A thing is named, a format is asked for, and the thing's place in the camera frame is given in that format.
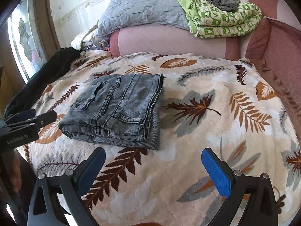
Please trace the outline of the person's left hand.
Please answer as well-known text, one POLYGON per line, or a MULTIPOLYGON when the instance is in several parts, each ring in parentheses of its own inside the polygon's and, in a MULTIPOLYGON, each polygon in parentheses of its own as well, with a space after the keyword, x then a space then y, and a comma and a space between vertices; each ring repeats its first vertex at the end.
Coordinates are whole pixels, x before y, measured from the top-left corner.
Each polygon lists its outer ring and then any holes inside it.
POLYGON ((1 158, 3 159, 4 168, 12 185, 12 189, 15 193, 18 193, 22 185, 20 159, 15 150, 1 153, 1 158))

